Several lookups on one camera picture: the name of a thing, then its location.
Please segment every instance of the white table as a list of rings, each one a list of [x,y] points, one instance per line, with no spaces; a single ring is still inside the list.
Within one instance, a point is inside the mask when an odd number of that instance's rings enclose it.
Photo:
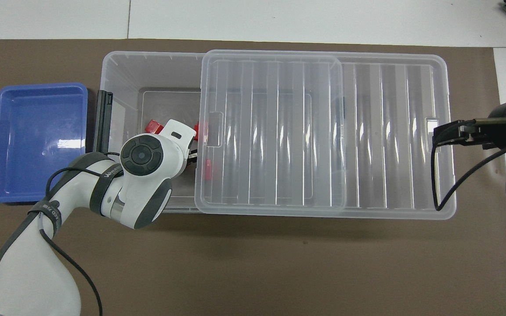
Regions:
[[[494,47],[500,102],[506,102],[506,14],[501,3],[6,0],[0,1],[0,38],[173,38]]]

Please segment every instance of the brown mat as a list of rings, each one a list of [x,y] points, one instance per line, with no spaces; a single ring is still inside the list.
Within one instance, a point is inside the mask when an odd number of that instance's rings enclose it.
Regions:
[[[213,48],[438,54],[448,64],[453,119],[499,104],[491,48],[0,40],[0,88],[81,82],[95,91],[112,50]],[[456,174],[488,154],[455,148]],[[93,278],[108,316],[506,315],[505,177],[502,159],[474,174],[446,221],[164,214],[131,231],[77,210],[55,240]],[[28,208],[0,204],[0,247]],[[82,314],[96,315],[89,286],[70,270]]]

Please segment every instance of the round button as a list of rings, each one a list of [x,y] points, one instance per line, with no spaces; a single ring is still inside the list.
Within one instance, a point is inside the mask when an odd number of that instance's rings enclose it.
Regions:
[[[142,166],[135,165],[130,160],[126,160],[123,164],[127,172],[135,174],[136,176],[145,176],[146,174],[149,174]]]
[[[156,149],[161,146],[161,143],[159,142],[159,140],[157,140],[157,138],[155,138],[153,136],[142,135],[142,136],[138,137],[138,139],[141,144],[146,144],[151,149]]]
[[[159,168],[159,166],[161,165],[161,161],[163,160],[163,152],[161,151],[155,151],[153,153],[153,158],[152,160],[149,162],[149,164],[147,164],[147,168],[149,171],[155,171],[157,170],[157,168]]]
[[[122,158],[128,158],[130,156],[130,150],[132,150],[134,146],[136,146],[136,142],[134,140],[129,140],[126,142],[122,148]]]
[[[139,145],[135,146],[132,150],[132,161],[135,164],[143,165],[147,164],[152,158],[151,150],[147,146]]]

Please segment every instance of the blue plastic tray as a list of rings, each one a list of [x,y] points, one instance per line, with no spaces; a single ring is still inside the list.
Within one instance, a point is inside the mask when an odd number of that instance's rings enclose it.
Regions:
[[[0,202],[44,197],[48,177],[85,153],[87,88],[80,83],[0,90]]]

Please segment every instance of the black cable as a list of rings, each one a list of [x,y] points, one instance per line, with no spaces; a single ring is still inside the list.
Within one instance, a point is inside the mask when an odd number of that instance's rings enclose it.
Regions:
[[[39,230],[39,232],[40,232],[40,235],[42,235],[42,238],[44,238],[44,240],[52,248],[54,248],[54,250],[56,250],[56,252],[61,254],[62,257],[64,257],[69,263],[71,263],[72,266],[74,266],[79,271],[79,273],[82,274],[82,276],[85,278],[85,280],[87,280],[87,282],[91,286],[91,289],[93,290],[93,293],[95,294],[95,298],[97,299],[97,305],[99,305],[99,316],[102,316],[103,315],[103,304],[101,302],[101,297],[99,296],[99,291],[97,291],[97,287],[93,283],[93,280],[91,280],[89,274],[87,274],[87,272],[85,272],[85,270],[83,270],[83,268],[81,266],[79,266],[79,264],[77,264],[77,262],[75,260],[73,260],[72,257],[68,256],[68,254],[66,254],[66,252],[64,250],[62,250],[60,247],[58,247],[58,245],[55,242],[53,242],[50,239],[50,237],[48,237],[48,235],[46,235],[46,232],[44,232],[44,229]]]
[[[54,178],[56,178],[56,176],[58,176],[58,174],[64,172],[64,171],[79,171],[79,172],[87,172],[89,174],[92,174],[94,176],[101,176],[100,173],[98,172],[94,172],[92,170],[88,170],[88,169],[85,169],[85,168],[76,168],[76,167],[66,167],[66,168],[62,168],[56,172],[54,172],[50,178],[48,178],[48,181],[46,182],[46,196],[50,196],[50,186],[52,185],[52,180],[54,180]]]
[[[436,192],[436,173],[434,172],[435,169],[434,169],[434,158],[436,157],[436,148],[438,147],[438,143],[435,142],[435,140],[441,140],[442,139],[442,136],[448,134],[449,132],[452,132],[452,130],[454,129],[458,129],[462,126],[470,126],[472,124],[474,124],[476,122],[476,120],[466,120],[466,121],[462,121],[458,124],[454,124],[452,126],[448,126],[448,128],[446,128],[445,130],[443,130],[442,132],[440,132],[438,134],[438,136],[436,137],[433,137],[433,140],[432,140],[432,148],[431,148],[431,151],[430,151],[430,182],[432,183],[432,200],[433,200],[433,203],[434,203],[434,209],[440,211],[441,208],[438,208],[438,196],[437,196],[437,192]]]
[[[472,167],[470,170],[468,170],[468,172],[466,172],[460,179],[458,179],[458,181],[456,181],[456,183],[452,186],[452,188],[450,188],[450,190],[448,190],[448,193],[446,194],[446,196],[444,196],[444,198],[442,199],[442,202],[440,202],[439,205],[436,204],[437,201],[436,201],[436,199],[434,199],[434,208],[438,211],[442,210],[442,208],[446,205],[446,203],[448,202],[448,200],[450,199],[452,194],[454,194],[454,191],[456,191],[456,189],[460,186],[460,184],[462,184],[467,178],[469,178],[479,168],[488,164],[488,162],[490,162],[491,160],[494,160],[495,158],[498,158],[504,154],[506,154],[506,147],[499,150],[498,152],[492,154],[491,156],[485,158],[484,160],[482,160],[481,162],[476,164],[474,167]],[[436,196],[436,190],[435,190],[436,187],[433,187],[433,188],[434,188],[434,196]]]

